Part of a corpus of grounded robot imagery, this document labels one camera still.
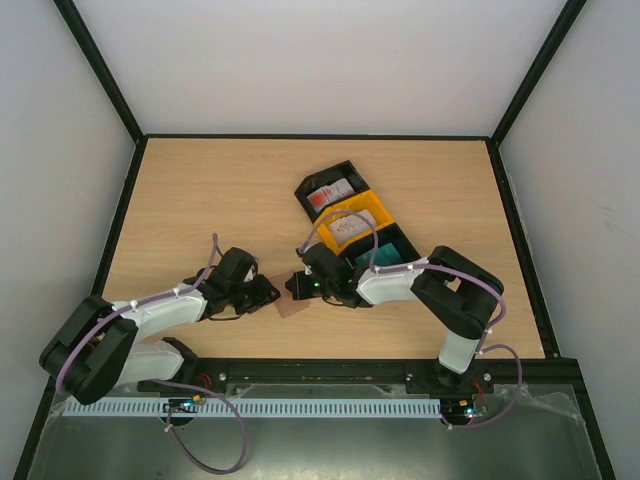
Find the brown leather card holder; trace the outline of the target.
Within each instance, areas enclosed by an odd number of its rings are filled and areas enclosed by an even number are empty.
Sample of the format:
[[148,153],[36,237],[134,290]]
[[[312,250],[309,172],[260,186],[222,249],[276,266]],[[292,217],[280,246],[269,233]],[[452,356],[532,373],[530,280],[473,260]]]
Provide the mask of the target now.
[[291,317],[311,306],[310,300],[294,300],[292,293],[285,288],[285,282],[294,274],[293,270],[286,271],[269,278],[271,284],[280,292],[280,297],[274,302],[282,318]]

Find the yellow bin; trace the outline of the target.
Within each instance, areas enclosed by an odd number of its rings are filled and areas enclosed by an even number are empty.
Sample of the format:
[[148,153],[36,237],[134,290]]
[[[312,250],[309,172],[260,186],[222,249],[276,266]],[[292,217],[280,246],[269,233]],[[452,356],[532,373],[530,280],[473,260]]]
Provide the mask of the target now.
[[336,254],[357,240],[390,226],[394,218],[373,190],[337,202],[325,209],[316,220],[317,234]]

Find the black bin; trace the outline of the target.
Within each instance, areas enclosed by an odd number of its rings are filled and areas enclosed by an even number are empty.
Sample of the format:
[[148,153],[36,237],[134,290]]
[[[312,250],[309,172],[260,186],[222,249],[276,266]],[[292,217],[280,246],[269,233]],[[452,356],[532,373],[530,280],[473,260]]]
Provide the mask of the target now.
[[[417,261],[420,253],[409,241],[402,229],[396,224],[390,224],[377,231],[378,250],[374,264],[376,266],[393,266]],[[373,255],[374,237],[368,233],[347,246],[339,257],[351,266],[366,268]]]
[[294,196],[308,218],[315,222],[329,206],[368,189],[369,185],[353,163],[346,160],[305,177]]

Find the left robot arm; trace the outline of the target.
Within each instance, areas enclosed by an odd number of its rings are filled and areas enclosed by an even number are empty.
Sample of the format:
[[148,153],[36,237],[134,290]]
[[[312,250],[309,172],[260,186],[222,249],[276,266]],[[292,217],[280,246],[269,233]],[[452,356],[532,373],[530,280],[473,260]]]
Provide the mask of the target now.
[[39,364],[58,394],[90,405],[114,388],[149,380],[170,380],[187,352],[172,340],[147,338],[179,325],[221,321],[274,303],[279,290],[261,274],[253,255],[231,248],[213,250],[206,266],[175,287],[138,300],[85,298],[49,341]]

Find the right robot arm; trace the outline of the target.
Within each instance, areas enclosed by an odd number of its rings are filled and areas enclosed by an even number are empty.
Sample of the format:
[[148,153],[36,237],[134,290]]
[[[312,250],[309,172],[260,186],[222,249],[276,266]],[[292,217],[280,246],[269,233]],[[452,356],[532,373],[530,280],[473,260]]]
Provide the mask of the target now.
[[391,266],[357,266],[324,244],[301,256],[305,268],[285,288],[296,301],[334,299],[348,308],[419,301],[446,328],[432,382],[455,392],[471,379],[471,363],[492,326],[506,314],[504,286],[455,250],[436,247],[430,256]]

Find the white patterned card stack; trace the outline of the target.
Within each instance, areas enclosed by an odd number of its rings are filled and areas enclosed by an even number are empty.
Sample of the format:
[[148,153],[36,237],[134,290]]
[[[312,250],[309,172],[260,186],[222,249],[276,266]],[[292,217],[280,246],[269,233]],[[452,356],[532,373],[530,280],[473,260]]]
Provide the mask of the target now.
[[327,228],[336,244],[341,247],[356,236],[371,232],[370,225],[377,225],[375,218],[368,210],[361,210],[357,214],[332,220],[327,224]]

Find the teal card stack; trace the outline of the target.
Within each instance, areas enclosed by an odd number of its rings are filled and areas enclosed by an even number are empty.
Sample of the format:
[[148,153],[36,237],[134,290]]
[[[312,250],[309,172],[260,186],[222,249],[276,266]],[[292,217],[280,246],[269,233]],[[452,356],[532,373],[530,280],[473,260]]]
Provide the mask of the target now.
[[[355,264],[358,266],[368,266],[373,254],[373,250],[369,251],[357,256],[355,258]],[[397,248],[392,243],[387,243],[381,245],[376,253],[374,264],[377,266],[392,266],[396,264],[401,264],[403,262],[402,256],[400,255]]]

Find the red white card stack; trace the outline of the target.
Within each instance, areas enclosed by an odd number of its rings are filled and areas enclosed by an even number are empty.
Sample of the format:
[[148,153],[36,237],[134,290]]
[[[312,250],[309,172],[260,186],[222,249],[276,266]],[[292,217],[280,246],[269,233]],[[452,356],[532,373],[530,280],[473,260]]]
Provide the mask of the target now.
[[307,196],[308,201],[316,212],[322,210],[325,206],[337,202],[355,191],[346,178],[341,178],[329,185],[319,187]]

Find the black frame rail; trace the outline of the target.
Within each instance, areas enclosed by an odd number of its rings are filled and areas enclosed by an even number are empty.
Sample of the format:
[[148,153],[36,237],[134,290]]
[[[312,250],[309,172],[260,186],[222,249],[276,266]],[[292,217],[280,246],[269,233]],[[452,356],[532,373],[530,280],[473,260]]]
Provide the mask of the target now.
[[251,360],[199,358],[190,353],[175,373],[129,377],[103,367],[89,374],[68,374],[65,388],[82,404],[92,404],[116,386],[134,384],[141,392],[174,395],[189,385],[222,393],[232,384],[371,384],[403,385],[409,394],[437,398],[469,396],[497,384],[578,384],[582,375],[574,359],[475,360],[463,374],[428,360]]

